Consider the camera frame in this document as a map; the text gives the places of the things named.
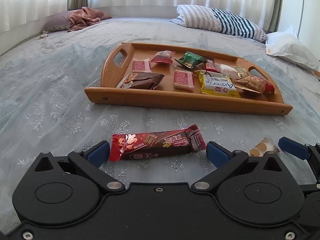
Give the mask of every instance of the yellow snack package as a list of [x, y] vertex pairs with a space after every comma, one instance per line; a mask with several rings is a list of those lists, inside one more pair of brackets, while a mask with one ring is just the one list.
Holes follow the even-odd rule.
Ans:
[[198, 70], [195, 73], [201, 83], [201, 93], [225, 97], [240, 97], [227, 75], [206, 70]]

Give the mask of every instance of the mattress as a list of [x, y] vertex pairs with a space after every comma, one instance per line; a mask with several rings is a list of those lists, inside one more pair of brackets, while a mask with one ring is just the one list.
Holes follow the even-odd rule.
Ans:
[[[171, 44], [243, 57], [274, 79], [287, 116], [98, 105], [84, 93], [99, 86], [102, 65], [122, 42]], [[197, 124], [206, 142], [248, 151], [263, 138], [282, 136], [315, 144], [320, 134], [320, 83], [309, 73], [266, 55], [259, 42], [188, 29], [157, 18], [113, 18], [77, 32], [32, 39], [0, 58], [0, 230], [19, 223], [12, 193], [41, 151], [55, 156], [87, 150], [114, 133], [176, 130]], [[315, 183], [306, 161], [279, 154], [299, 184]], [[123, 182], [194, 183], [216, 168], [205, 152], [160, 159], [105, 163], [101, 170]]]

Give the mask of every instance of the green snack package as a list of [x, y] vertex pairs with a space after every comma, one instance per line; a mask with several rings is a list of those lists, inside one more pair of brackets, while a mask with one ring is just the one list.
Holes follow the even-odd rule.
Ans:
[[205, 62], [207, 59], [192, 52], [186, 52], [182, 58], [176, 59], [178, 63], [188, 68], [194, 68], [196, 65]]

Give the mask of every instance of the red candy wrapper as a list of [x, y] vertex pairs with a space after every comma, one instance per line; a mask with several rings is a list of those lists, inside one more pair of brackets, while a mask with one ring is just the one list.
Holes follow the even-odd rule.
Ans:
[[114, 134], [110, 161], [150, 159], [206, 149], [205, 142], [196, 124], [183, 130]]
[[193, 73], [190, 71], [175, 70], [173, 86], [178, 89], [193, 91], [195, 89]]
[[204, 70], [215, 72], [215, 73], [219, 73], [219, 71], [217, 70], [213, 60], [209, 60], [208, 59], [203, 64], [204, 64]]
[[132, 72], [152, 72], [149, 59], [133, 59]]
[[156, 53], [156, 55], [153, 57], [153, 59], [150, 62], [157, 62], [157, 63], [172, 63], [172, 57], [176, 54], [174, 51], [159, 51]]

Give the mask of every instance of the striped pillow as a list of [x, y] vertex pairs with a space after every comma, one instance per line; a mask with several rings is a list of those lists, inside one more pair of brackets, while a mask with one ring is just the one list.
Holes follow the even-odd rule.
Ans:
[[179, 16], [171, 21], [195, 29], [220, 32], [263, 42], [265, 32], [255, 23], [226, 11], [200, 5], [178, 5]]

